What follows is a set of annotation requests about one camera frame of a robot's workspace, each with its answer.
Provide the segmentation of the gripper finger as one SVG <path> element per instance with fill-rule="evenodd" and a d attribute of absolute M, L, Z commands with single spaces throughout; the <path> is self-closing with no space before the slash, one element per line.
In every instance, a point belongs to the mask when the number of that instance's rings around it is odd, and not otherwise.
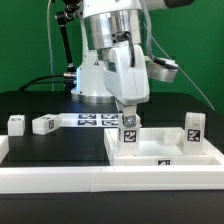
<path fill-rule="evenodd" d="M 136 125 L 136 109 L 136 105 L 123 107 L 123 124 L 125 127 L 134 127 Z"/>

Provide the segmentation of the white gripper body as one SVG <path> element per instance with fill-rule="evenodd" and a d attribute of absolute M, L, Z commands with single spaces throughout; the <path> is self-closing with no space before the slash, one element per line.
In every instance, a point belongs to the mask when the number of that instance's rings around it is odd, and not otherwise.
<path fill-rule="evenodd" d="M 106 89 L 123 105 L 137 105 L 149 100 L 149 84 L 144 55 L 139 45 L 134 46 L 135 66 L 130 66 L 131 54 L 128 46 L 109 51 L 111 69 L 104 69 Z"/>

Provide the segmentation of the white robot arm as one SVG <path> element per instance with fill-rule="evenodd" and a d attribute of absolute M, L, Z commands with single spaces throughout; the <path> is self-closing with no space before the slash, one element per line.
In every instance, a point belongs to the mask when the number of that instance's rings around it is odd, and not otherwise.
<path fill-rule="evenodd" d="M 162 81 L 178 65 L 153 55 L 149 12 L 191 5 L 194 0 L 63 0 L 68 18 L 81 23 L 83 59 L 76 70 L 73 97 L 94 103 L 115 101 L 127 128 L 137 125 L 137 105 L 149 100 L 147 64 Z"/>

